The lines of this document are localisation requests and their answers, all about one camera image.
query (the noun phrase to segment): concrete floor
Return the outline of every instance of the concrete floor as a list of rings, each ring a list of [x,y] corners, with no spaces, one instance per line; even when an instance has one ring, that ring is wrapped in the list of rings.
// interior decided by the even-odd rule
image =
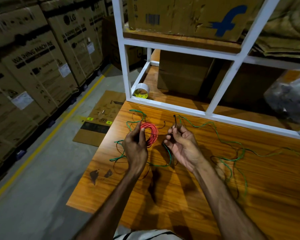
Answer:
[[[0,239],[70,239],[91,216],[66,206],[66,202],[98,148],[73,142],[72,139],[105,90],[124,92],[122,72],[113,66],[109,69],[107,77],[1,195]],[[137,70],[131,72],[129,80],[134,82],[138,75]],[[86,92],[98,80],[99,77],[96,77]],[[0,182],[0,188],[75,105],[68,107],[54,126],[32,144],[25,156],[15,163]]]

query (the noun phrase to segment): packing tape roll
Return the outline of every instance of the packing tape roll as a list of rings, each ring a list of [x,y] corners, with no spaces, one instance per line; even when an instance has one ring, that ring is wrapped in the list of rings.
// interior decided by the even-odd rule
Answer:
[[[134,90],[134,96],[146,99],[148,98],[148,94],[150,92],[150,88],[147,84],[144,83],[138,83],[136,85],[136,89]]]

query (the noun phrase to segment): barcode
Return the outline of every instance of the barcode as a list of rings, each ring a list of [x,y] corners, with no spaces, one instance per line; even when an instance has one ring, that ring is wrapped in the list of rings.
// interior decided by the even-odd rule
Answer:
[[[157,14],[146,14],[145,23],[151,25],[160,25],[160,15]]]

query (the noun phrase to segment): plastic bag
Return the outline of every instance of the plastic bag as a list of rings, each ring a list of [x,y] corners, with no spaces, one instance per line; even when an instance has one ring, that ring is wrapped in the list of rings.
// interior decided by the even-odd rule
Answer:
[[[300,72],[286,71],[264,93],[268,105],[277,113],[300,124]]]

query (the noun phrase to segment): red wire coil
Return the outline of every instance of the red wire coil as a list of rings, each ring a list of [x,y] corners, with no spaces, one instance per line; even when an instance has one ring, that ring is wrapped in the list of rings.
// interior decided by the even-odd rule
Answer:
[[[145,128],[145,129],[150,128],[150,129],[151,129],[150,137],[149,137],[149,139],[146,141],[146,143],[147,143],[147,148],[151,147],[152,144],[155,143],[155,141],[157,140],[158,135],[159,135],[159,131],[158,131],[157,127],[156,127],[154,124],[150,123],[150,122],[144,122],[144,123],[140,126],[140,128],[141,128],[141,129],[142,129],[142,128]]]

